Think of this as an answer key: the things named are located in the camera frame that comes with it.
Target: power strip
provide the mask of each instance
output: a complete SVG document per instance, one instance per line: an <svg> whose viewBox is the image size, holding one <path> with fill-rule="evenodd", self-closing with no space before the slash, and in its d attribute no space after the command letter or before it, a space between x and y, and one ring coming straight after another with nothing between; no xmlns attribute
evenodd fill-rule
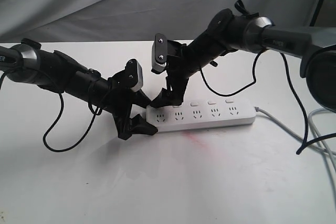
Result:
<svg viewBox="0 0 336 224"><path fill-rule="evenodd" d="M159 132L252 124L256 110L247 99L185 101L181 106L146 109L146 118Z"/></svg>

